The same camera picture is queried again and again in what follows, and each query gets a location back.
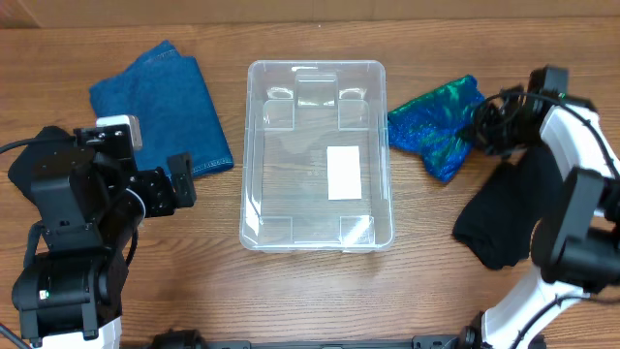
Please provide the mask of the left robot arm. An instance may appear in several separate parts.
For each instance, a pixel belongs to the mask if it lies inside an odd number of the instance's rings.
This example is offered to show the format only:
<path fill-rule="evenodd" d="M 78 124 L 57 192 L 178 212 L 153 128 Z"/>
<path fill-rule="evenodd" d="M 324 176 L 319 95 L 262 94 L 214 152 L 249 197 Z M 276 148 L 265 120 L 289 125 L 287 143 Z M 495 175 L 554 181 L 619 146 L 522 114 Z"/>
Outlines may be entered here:
<path fill-rule="evenodd" d="M 55 152 L 35 164 L 32 227 L 24 269 L 12 290 L 23 348 L 116 348 L 121 293 L 140 223 L 196 201 L 189 153 L 139 172 L 92 147 Z"/>

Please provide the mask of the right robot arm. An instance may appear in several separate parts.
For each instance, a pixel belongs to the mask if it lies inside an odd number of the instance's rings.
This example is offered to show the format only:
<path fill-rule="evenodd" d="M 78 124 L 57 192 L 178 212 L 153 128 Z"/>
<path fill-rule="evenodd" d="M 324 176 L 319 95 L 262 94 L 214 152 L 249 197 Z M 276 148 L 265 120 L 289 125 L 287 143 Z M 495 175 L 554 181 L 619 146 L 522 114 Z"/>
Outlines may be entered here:
<path fill-rule="evenodd" d="M 568 92 L 569 72 L 547 65 L 526 86 L 503 90 L 476 107 L 462 132 L 488 155 L 509 157 L 540 145 L 563 178 L 559 200 L 532 234 L 531 270 L 497 305 L 480 313 L 453 348 L 543 348 L 541 331 L 572 305 L 599 302 L 619 283 L 619 231 L 592 227 L 600 216 L 619 222 L 619 159 L 592 102 Z"/>

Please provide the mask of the blue green sequin garment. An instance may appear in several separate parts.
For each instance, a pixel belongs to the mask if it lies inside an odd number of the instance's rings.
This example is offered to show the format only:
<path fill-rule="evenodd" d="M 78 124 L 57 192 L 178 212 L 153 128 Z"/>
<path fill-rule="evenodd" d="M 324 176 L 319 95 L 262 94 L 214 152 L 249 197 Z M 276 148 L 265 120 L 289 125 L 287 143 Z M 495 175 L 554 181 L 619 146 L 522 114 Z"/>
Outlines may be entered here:
<path fill-rule="evenodd" d="M 445 83 L 387 114 L 389 145 L 418 155 L 431 176 L 449 182 L 473 148 L 459 132 L 483 100 L 471 75 Z"/>

